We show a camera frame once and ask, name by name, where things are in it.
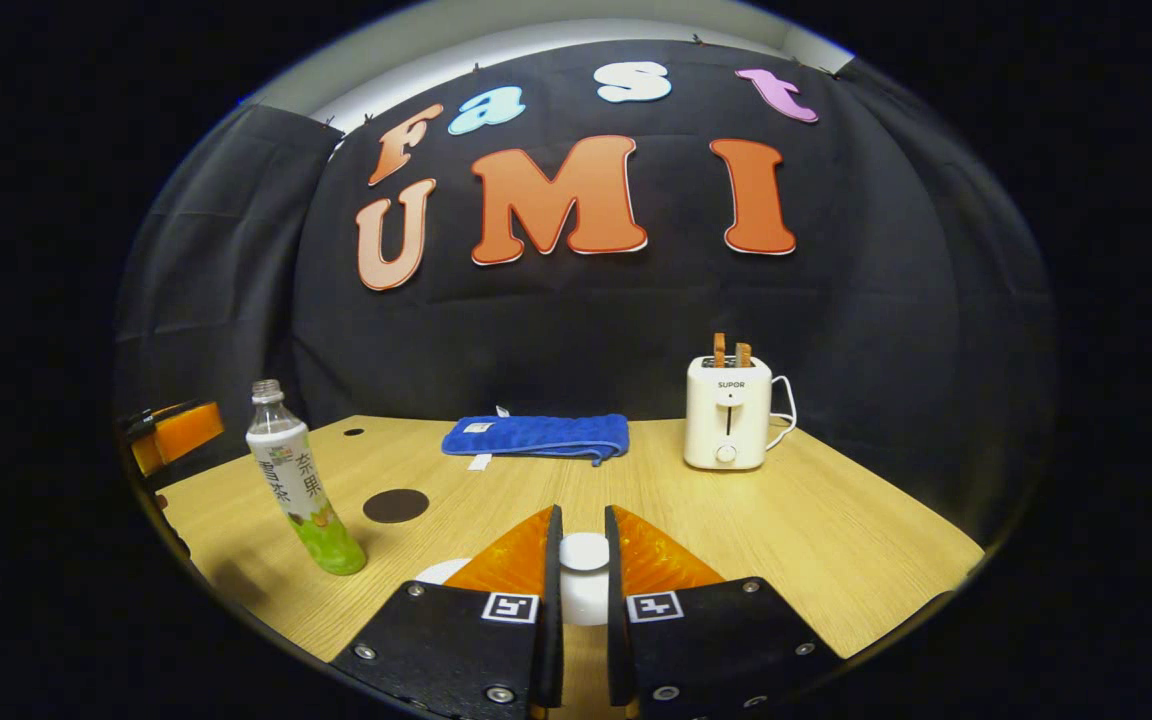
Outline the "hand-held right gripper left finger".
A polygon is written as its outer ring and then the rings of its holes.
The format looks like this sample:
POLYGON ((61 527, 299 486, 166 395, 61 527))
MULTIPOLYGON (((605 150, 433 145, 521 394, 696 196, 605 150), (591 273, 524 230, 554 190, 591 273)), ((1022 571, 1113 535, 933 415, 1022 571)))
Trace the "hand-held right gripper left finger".
POLYGON ((563 703, 561 507, 539 511, 535 591, 411 579, 334 657, 344 679, 431 720, 548 720, 563 703))

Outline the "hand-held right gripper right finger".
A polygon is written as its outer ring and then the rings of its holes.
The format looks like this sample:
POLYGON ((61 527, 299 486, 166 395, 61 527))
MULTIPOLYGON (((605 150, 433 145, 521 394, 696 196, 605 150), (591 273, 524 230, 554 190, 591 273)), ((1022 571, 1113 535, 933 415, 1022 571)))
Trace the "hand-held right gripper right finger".
POLYGON ((774 720, 844 670, 770 579, 631 591, 628 529, 628 511, 605 509, 608 694, 626 720, 774 720))

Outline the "white teacup lid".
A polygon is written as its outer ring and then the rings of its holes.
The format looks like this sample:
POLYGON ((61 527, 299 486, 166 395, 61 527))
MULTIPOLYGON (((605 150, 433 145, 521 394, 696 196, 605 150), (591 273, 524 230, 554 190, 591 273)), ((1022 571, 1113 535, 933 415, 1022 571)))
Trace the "white teacup lid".
POLYGON ((567 626, 605 626, 608 619, 611 546, 605 536, 579 532, 559 543, 559 593, 567 626))

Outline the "clear water bottle green label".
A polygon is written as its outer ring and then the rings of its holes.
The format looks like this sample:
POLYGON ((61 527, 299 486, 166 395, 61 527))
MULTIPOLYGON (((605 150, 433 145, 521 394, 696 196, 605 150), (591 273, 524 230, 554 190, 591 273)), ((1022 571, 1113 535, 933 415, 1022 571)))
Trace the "clear water bottle green label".
POLYGON ((310 429, 285 406, 282 384, 275 379, 253 382, 251 402, 247 446, 308 556, 338 577, 361 571, 366 553, 329 501, 308 442, 310 429))

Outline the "dark round coaster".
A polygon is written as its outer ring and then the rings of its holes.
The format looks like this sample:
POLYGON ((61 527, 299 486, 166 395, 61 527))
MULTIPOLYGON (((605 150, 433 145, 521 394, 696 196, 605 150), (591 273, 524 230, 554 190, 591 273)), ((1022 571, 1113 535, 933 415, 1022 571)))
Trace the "dark round coaster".
POLYGON ((366 520, 380 524, 401 524, 429 511, 430 500, 419 488, 387 488, 369 497, 362 505, 366 520))

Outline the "blue towel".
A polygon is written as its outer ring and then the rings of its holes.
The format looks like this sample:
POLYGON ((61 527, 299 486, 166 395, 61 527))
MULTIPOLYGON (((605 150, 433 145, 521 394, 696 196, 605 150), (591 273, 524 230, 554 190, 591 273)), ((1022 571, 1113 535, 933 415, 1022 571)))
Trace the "blue towel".
POLYGON ((442 439, 444 454, 453 456, 582 457, 594 468, 628 450, 628 420, 621 414, 467 416, 442 439))

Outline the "cream toaster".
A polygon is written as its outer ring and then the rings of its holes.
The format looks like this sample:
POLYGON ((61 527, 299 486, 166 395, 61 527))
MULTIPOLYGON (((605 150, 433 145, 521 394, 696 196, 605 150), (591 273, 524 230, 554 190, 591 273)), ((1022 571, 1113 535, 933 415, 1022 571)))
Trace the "cream toaster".
POLYGON ((761 467, 771 425, 771 369, 714 366, 695 357, 685 373, 685 464, 704 470, 746 471, 761 467))

